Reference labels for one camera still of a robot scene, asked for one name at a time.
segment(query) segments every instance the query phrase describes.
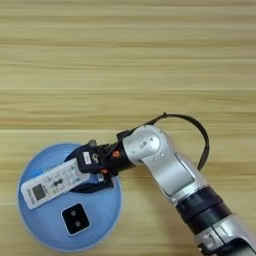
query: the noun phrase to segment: blue plate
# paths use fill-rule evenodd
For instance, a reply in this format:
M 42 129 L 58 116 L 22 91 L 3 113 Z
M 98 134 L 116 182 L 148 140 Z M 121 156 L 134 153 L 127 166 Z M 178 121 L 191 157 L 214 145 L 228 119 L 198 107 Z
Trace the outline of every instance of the blue plate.
M 46 169 L 63 163 L 78 144 L 58 144 L 38 155 L 26 167 L 18 188 L 17 201 L 20 216 L 30 233 L 42 244 L 61 252 L 80 252 L 102 242 L 115 227 L 122 205 L 120 181 L 113 178 L 114 188 L 93 194 L 68 192 L 34 210 L 29 210 L 20 192 L 21 185 L 33 178 L 34 170 Z M 90 220 L 90 227 L 70 236 L 63 223 L 61 212 L 81 203 Z

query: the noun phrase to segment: orange accent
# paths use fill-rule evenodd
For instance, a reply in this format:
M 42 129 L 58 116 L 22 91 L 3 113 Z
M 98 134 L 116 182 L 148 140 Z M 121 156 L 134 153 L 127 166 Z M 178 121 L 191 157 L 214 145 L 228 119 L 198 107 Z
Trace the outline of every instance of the orange accent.
M 121 154 L 120 154 L 119 151 L 116 150 L 116 151 L 113 152 L 112 156 L 113 156 L 114 158 L 120 158 L 120 157 L 121 157 Z
M 101 173 L 107 174 L 107 173 L 108 173 L 108 170 L 107 170 L 107 169 L 102 169 L 102 170 L 101 170 Z

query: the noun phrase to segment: wood grain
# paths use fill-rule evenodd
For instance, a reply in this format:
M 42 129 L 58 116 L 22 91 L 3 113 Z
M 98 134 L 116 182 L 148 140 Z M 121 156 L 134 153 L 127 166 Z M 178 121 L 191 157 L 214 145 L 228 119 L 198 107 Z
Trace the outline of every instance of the wood grain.
M 255 22 L 255 0 L 0 0 L 1 252 L 61 255 L 27 233 L 16 209 L 17 181 L 36 152 L 113 142 L 163 111 L 207 127 L 204 175 L 256 231 Z M 181 120 L 159 127 L 196 165 L 199 133 Z M 145 168 L 121 180 L 117 228 L 81 255 L 199 255 Z

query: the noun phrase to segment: black cable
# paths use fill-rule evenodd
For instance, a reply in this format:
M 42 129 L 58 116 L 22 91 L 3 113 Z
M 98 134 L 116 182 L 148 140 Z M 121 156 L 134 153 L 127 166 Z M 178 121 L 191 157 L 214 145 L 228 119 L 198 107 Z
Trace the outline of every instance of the black cable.
M 204 128 L 204 126 L 194 117 L 188 116 L 188 115 L 182 115 L 182 114 L 166 114 L 163 113 L 163 115 L 160 115 L 152 120 L 150 120 L 149 122 L 145 123 L 144 125 L 155 125 L 155 123 L 157 123 L 158 121 L 164 119 L 164 118 L 171 118 L 171 117 L 176 117 L 176 118 L 181 118 L 184 119 L 190 123 L 192 123 L 202 134 L 204 141 L 205 141 L 205 147 L 202 153 L 202 156 L 200 158 L 200 161 L 198 163 L 198 170 L 201 171 L 202 168 L 204 167 L 205 163 L 207 162 L 208 156 L 209 156 L 209 152 L 210 152 L 210 141 L 209 141 L 209 136 L 207 134 L 206 129 Z M 122 140 L 131 135 L 134 130 L 136 130 L 138 127 L 129 130 L 129 131 L 125 131 L 123 132 L 122 136 L 119 138 L 118 142 L 107 152 L 106 156 L 108 157 L 109 155 L 111 155 L 115 149 L 120 145 L 120 143 L 122 142 Z
M 208 133 L 206 131 L 206 129 L 204 128 L 204 126 L 194 117 L 191 116 L 187 116 L 187 115 L 182 115 L 182 114 L 166 114 L 163 113 L 163 115 L 160 115 L 154 119 L 152 119 L 151 121 L 147 122 L 146 125 L 154 125 L 155 123 L 157 123 L 158 121 L 160 121 L 161 119 L 164 118 L 170 118 L 170 117 L 176 117 L 176 118 L 181 118 L 184 119 L 190 123 L 192 123 L 202 134 L 204 141 L 205 141 L 205 147 L 202 153 L 202 156 L 200 158 L 200 161 L 198 163 L 198 170 L 202 170 L 202 168 L 204 167 L 205 163 L 207 162 L 208 156 L 209 156 L 209 152 L 210 152 L 210 141 L 209 141 L 209 136 Z

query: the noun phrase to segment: white remote control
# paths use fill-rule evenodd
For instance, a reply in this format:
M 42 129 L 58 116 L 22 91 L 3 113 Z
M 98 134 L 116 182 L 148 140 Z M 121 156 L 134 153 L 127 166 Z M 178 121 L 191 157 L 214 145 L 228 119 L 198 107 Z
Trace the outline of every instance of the white remote control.
M 34 209 L 70 191 L 89 178 L 90 174 L 81 173 L 77 160 L 72 159 L 23 183 L 21 192 L 28 208 Z

